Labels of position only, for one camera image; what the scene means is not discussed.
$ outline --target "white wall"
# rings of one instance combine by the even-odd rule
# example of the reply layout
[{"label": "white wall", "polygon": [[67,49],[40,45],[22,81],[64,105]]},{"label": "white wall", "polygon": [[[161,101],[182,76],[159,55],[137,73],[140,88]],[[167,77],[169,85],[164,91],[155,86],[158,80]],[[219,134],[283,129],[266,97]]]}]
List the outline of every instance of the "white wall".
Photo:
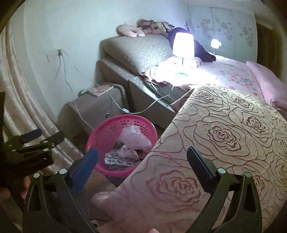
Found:
[{"label": "white wall", "polygon": [[63,67],[54,80],[59,68],[56,50],[63,49],[69,55],[65,56],[67,80],[76,98],[80,90],[93,86],[86,79],[101,80],[96,75],[99,45],[117,36],[119,25],[135,25],[138,19],[145,18],[184,27],[188,17],[186,4],[180,0],[27,0],[22,7],[22,15],[16,12],[11,21],[12,29],[24,25],[24,31],[13,33],[18,62],[34,94],[42,95],[47,103],[41,104],[46,113],[71,134],[75,126],[71,126],[70,113],[63,106],[72,101],[72,96],[64,81]]}]

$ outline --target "rose-patterned blanket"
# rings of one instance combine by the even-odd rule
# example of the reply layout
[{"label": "rose-patterned blanket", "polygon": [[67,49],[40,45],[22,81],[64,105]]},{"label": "rose-patterned blanket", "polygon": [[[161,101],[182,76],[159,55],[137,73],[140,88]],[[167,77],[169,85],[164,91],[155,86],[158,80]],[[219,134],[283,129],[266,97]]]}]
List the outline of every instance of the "rose-patterned blanket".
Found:
[{"label": "rose-patterned blanket", "polygon": [[252,173],[265,230],[287,199],[287,121],[254,95],[201,86],[122,185],[94,196],[113,219],[100,232],[185,232],[210,197],[187,162],[190,146],[229,173]]}]

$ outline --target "trash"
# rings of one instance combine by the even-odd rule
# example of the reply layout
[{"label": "trash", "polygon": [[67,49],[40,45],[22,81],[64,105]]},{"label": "trash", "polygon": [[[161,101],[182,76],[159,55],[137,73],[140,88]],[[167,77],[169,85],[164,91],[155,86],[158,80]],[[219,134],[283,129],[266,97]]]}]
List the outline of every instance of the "trash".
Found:
[{"label": "trash", "polygon": [[110,171],[125,170],[140,163],[140,158],[144,158],[151,147],[150,140],[140,128],[131,125],[122,129],[113,150],[106,153],[104,162]]},{"label": "trash", "polygon": [[122,129],[118,141],[122,141],[127,148],[149,152],[152,148],[150,140],[143,135],[137,125],[130,125]]}]

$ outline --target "floral bedding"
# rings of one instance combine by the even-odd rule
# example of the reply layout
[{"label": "floral bedding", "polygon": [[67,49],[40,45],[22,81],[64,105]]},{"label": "floral bedding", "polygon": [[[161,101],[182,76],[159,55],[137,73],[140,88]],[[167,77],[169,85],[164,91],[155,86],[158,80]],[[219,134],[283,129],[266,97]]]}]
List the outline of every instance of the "floral bedding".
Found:
[{"label": "floral bedding", "polygon": [[[185,90],[214,84],[264,98],[256,77],[245,63],[218,55],[215,62],[203,62],[198,68],[193,68],[192,61],[185,59],[182,66],[181,59],[172,56],[141,75],[155,84],[166,83]],[[188,77],[175,76],[178,72]]]},{"label": "floral bedding", "polygon": [[115,191],[94,196],[92,202],[113,219],[99,231],[186,232],[210,197],[187,161],[190,146],[229,173],[252,173],[264,231],[287,199],[287,121],[254,95],[211,86],[193,91],[152,151]]}]

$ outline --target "book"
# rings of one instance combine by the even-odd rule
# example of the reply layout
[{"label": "book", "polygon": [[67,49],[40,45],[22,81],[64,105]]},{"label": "book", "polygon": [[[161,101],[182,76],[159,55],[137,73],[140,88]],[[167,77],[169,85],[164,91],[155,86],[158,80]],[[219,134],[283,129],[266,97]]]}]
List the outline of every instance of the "book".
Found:
[{"label": "book", "polygon": [[93,88],[90,88],[88,90],[89,93],[97,96],[97,97],[100,97],[102,94],[112,90],[114,88],[113,85],[109,85],[109,84],[102,84],[101,87],[93,87]]}]

